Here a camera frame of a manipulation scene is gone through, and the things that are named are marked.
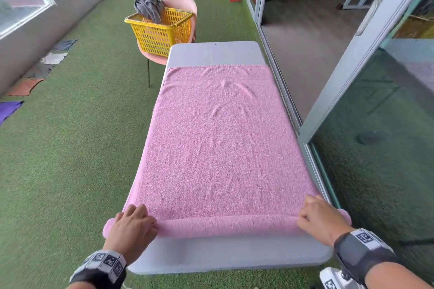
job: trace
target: white folding table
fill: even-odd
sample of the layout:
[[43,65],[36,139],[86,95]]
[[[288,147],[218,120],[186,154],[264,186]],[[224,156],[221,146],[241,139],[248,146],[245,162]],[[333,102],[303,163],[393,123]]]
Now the white folding table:
[[[255,41],[174,45],[167,70],[219,64],[266,64]],[[240,235],[189,239],[157,238],[129,266],[136,274],[187,273],[243,268],[276,268],[319,265],[332,249],[309,235]]]

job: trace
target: wristband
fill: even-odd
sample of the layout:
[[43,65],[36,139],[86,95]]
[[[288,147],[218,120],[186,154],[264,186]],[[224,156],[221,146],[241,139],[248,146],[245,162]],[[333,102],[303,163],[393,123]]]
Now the wristband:
[[74,282],[88,282],[96,289],[118,289],[127,275],[125,258],[111,250],[98,250],[87,257],[69,279]]
[[342,272],[366,287],[365,277],[377,264],[401,261],[383,240],[372,232],[358,229],[345,233],[334,244]]

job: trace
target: pink chair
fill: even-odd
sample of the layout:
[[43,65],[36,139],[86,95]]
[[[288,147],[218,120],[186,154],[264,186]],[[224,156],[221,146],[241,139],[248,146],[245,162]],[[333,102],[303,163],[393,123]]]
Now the pink chair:
[[[163,0],[163,3],[166,7],[184,9],[186,11],[191,11],[194,16],[191,18],[191,34],[188,42],[194,42],[196,40],[196,20],[198,17],[198,7],[194,0]],[[166,65],[167,57],[155,55],[151,53],[144,52],[140,47],[139,42],[137,41],[138,49],[143,54],[144,57],[148,59],[148,83],[149,87],[151,87],[151,77],[149,74],[149,60],[154,61],[155,63]]]

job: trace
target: hand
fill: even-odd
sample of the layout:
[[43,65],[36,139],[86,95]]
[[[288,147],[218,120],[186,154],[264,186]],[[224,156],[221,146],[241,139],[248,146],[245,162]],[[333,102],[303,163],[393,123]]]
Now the hand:
[[103,249],[122,254],[127,265],[132,264],[157,236],[156,221],[154,217],[148,216],[144,204],[137,208],[130,204],[124,213],[116,214]]
[[300,210],[297,225],[317,239],[322,244],[333,245],[342,234],[354,229],[347,223],[344,216],[321,195],[307,195],[304,207]]

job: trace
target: yellow basket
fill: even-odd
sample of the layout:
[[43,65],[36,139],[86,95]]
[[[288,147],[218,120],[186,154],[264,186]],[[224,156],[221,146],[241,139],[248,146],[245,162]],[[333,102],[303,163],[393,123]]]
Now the yellow basket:
[[125,22],[131,24],[143,51],[167,57],[170,47],[188,42],[192,16],[192,12],[165,7],[161,13],[163,24],[155,24],[138,13],[125,18]]

